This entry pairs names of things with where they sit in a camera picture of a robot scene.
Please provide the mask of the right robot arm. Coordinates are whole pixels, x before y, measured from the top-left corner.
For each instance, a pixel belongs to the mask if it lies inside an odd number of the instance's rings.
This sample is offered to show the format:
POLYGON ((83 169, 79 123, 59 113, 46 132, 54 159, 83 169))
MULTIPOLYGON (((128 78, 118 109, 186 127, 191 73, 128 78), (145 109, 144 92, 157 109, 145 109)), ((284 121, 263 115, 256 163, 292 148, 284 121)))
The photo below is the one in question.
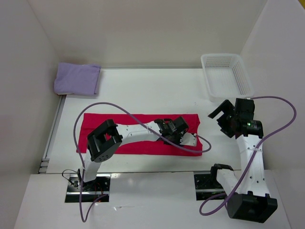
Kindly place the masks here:
POLYGON ((209 182, 213 187, 223 187, 230 218, 265 223, 277 210, 278 203, 270 196, 265 181, 261 143, 264 131, 262 123, 254 120, 254 110, 253 100, 237 98, 234 104, 224 100, 208 115, 213 119, 222 114, 217 123, 221 132, 236 139, 242 172, 237 178, 231 166, 214 164, 209 182))

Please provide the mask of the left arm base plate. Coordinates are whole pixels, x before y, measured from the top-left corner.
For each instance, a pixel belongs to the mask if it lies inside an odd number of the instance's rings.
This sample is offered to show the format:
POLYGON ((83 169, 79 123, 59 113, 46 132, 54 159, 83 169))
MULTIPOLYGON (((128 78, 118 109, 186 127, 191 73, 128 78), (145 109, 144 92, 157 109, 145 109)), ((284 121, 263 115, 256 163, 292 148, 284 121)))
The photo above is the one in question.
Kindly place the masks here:
MULTIPOLYGON (((71 175, 67 185, 65 203, 78 203, 80 196, 80 181, 77 175, 71 175)), ((83 184, 82 202, 92 203, 102 197, 98 202, 108 202, 110 195, 110 174, 101 174, 94 181, 83 184)))

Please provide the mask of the lavender t shirt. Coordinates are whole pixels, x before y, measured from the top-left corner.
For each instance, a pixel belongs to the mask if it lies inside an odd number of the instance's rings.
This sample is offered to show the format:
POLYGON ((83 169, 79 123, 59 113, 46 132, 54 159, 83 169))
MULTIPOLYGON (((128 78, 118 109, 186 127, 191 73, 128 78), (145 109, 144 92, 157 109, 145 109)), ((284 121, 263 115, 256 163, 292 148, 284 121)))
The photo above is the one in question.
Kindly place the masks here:
POLYGON ((54 92, 56 94, 96 95, 100 72, 101 66, 99 65, 61 62, 57 68, 54 92))

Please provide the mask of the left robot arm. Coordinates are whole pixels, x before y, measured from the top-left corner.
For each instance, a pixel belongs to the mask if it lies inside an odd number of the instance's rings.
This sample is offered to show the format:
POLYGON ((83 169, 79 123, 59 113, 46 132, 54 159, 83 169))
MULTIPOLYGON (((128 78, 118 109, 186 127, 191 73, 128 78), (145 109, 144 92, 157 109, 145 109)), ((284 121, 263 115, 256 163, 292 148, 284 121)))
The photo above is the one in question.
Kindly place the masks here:
POLYGON ((84 166, 78 171, 78 185, 91 190, 95 185, 101 163, 110 159, 120 146, 137 142, 163 141, 177 146, 194 146, 194 135, 187 132, 188 124, 179 116, 172 119, 156 119, 143 125, 121 125, 112 119, 104 121, 87 136, 84 166))

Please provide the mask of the pink t shirt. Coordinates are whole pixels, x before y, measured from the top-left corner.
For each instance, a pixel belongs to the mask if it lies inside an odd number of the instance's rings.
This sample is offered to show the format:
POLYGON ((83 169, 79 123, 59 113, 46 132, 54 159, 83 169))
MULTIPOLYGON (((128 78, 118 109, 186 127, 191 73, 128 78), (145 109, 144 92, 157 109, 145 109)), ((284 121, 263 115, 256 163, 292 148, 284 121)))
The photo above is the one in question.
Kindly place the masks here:
MULTIPOLYGON (((182 116, 189 126, 188 133, 196 134, 200 124, 198 114, 135 114, 137 119, 143 123, 154 121, 155 119, 170 118, 172 120, 182 116)), ((78 145, 82 153, 87 150, 87 135, 107 119, 112 119, 116 124, 135 125, 137 122, 127 114, 95 114, 85 113, 81 124, 78 145)), ((121 155, 158 155, 158 156, 201 156, 178 149, 172 145, 164 144, 162 141, 143 141, 122 145, 116 151, 121 155)))

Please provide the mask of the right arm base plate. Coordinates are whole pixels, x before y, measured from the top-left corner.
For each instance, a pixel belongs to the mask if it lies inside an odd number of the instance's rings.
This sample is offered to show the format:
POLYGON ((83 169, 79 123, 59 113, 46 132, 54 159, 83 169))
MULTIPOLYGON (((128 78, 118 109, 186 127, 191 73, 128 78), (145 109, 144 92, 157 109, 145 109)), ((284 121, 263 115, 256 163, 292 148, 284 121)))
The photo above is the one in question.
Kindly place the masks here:
POLYGON ((225 193, 219 183, 214 183, 210 172, 194 172, 196 200, 206 200, 211 196, 225 193))

